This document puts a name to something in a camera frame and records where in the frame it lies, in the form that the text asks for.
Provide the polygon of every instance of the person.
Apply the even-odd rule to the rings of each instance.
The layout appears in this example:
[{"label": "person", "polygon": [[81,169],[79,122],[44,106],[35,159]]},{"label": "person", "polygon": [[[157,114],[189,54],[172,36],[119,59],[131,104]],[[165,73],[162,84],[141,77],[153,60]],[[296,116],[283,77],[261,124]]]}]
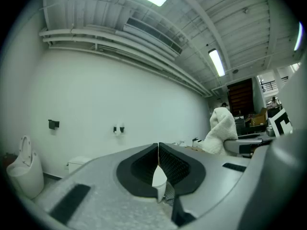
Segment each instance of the person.
[{"label": "person", "polygon": [[275,97],[273,97],[273,98],[272,98],[272,108],[275,108],[275,107],[277,107],[277,106],[278,106],[278,103],[277,103]]}]

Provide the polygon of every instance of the wooden staircase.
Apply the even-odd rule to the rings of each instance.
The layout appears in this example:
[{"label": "wooden staircase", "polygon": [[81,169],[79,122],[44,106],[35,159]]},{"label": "wooden staircase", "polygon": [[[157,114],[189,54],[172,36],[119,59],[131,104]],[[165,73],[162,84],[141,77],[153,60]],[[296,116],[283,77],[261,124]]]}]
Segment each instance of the wooden staircase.
[{"label": "wooden staircase", "polygon": [[254,111],[253,86],[251,79],[237,82],[228,85],[227,87],[229,107],[233,115],[239,114],[239,111],[241,111],[242,115],[247,115]]}]

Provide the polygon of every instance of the balcony railing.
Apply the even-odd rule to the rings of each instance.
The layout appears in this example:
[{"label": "balcony railing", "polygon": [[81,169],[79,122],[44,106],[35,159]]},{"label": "balcony railing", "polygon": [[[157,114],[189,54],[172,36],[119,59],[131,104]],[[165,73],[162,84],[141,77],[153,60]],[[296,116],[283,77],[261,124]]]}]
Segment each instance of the balcony railing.
[{"label": "balcony railing", "polygon": [[[285,84],[288,81],[288,77],[282,78],[283,84]],[[263,92],[270,91],[270,90],[276,90],[277,84],[275,81],[266,82],[261,84],[261,88]]]}]

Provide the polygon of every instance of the baseboard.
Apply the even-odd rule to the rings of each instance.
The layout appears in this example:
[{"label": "baseboard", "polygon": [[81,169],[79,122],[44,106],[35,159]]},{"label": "baseboard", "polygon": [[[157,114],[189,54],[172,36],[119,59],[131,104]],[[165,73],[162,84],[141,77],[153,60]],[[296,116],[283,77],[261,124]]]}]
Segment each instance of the baseboard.
[{"label": "baseboard", "polygon": [[47,177],[47,178],[52,179],[52,180],[59,181],[60,179],[62,179],[62,177],[58,177],[58,176],[48,174],[48,173],[45,173],[45,172],[43,172],[43,174],[44,174],[44,177]]}]

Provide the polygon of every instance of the white fluffy cloth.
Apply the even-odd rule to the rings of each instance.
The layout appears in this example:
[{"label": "white fluffy cloth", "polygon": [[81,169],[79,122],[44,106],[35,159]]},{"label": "white fluffy cloth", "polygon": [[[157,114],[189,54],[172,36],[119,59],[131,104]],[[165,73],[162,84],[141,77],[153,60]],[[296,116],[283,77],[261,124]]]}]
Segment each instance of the white fluffy cloth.
[{"label": "white fluffy cloth", "polygon": [[232,114],[225,107],[215,108],[210,118],[211,130],[207,134],[202,149],[219,155],[233,155],[224,148],[224,141],[238,139],[236,123]]}]

